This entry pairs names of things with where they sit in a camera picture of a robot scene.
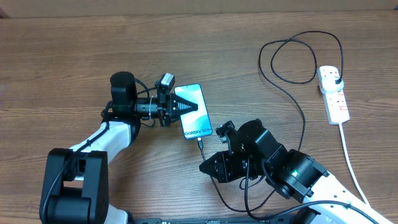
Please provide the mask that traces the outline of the Samsung Galaxy smartphone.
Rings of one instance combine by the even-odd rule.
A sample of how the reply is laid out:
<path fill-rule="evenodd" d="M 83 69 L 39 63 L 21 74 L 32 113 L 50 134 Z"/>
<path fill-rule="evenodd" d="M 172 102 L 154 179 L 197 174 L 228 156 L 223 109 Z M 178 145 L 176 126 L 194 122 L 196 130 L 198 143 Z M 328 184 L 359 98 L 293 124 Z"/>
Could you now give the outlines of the Samsung Galaxy smartphone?
<path fill-rule="evenodd" d="M 180 116 L 185 139 L 201 138 L 212 135 L 212 127 L 201 85 L 178 86 L 175 94 L 184 100 L 197 104 L 198 108 Z"/>

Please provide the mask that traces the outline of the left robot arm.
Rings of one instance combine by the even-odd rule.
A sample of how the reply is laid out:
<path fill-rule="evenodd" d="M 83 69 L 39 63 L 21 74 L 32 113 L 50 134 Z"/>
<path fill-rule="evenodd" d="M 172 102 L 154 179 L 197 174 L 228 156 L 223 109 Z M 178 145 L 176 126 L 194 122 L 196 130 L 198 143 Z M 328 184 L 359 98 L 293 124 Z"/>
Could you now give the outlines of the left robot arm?
<path fill-rule="evenodd" d="M 42 223 L 134 223 L 130 212 L 109 203 L 108 164 L 136 139 L 144 120 L 170 126 L 198 105 L 171 92 L 175 77 L 155 82 L 155 97 L 140 98 L 142 82 L 130 72 L 110 78 L 112 100 L 101 112 L 99 129 L 69 148 L 54 148 L 45 166 L 39 217 Z"/>

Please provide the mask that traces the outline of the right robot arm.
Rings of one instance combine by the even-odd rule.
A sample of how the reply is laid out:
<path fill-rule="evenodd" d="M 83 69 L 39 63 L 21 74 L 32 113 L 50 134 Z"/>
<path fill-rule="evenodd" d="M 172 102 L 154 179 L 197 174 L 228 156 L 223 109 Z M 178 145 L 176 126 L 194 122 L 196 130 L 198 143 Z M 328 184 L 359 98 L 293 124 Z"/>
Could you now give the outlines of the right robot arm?
<path fill-rule="evenodd" d="M 239 129 L 228 121 L 216 133 L 228 144 L 228 150 L 205 160 L 199 166 L 201 172 L 220 183 L 263 176 L 283 198 L 299 202 L 286 211 L 257 217 L 258 221 L 297 212 L 294 223 L 389 223 L 314 158 L 295 149 L 286 150 L 261 120 L 248 121 Z"/>

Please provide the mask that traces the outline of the white charger plug adapter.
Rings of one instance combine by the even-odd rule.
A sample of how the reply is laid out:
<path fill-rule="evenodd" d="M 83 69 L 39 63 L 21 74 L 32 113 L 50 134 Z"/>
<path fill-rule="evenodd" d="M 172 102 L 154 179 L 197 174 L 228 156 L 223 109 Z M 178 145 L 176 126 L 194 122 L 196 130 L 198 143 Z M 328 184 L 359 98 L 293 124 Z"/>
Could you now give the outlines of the white charger plug adapter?
<path fill-rule="evenodd" d="M 344 88 L 344 85 L 344 81 L 336 77 L 321 77 L 319 83 L 320 91 L 323 94 L 340 91 Z"/>

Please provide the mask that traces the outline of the white power extension strip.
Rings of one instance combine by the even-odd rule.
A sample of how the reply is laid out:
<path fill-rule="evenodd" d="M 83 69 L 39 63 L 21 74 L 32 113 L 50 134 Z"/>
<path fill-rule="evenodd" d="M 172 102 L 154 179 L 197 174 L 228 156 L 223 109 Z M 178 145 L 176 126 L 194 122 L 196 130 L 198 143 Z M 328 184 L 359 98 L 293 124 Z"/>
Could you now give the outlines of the white power extension strip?
<path fill-rule="evenodd" d="M 319 83 L 321 77 L 340 78 L 338 69 L 330 65 L 321 66 L 317 74 Z M 350 119 L 343 89 L 333 93 L 322 93 L 322 97 L 329 124 L 342 124 Z"/>

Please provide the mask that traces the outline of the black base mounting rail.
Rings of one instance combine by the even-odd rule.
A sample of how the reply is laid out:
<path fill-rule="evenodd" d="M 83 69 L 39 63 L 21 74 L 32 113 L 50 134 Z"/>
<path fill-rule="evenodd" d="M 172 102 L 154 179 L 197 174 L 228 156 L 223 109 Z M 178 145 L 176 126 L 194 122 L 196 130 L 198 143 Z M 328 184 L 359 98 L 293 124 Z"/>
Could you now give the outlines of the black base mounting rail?
<path fill-rule="evenodd" d="M 296 215 L 283 215 L 269 221 L 257 221 L 252 218 L 187 218 L 162 220 L 160 218 L 133 218 L 132 224 L 294 224 L 303 223 Z"/>

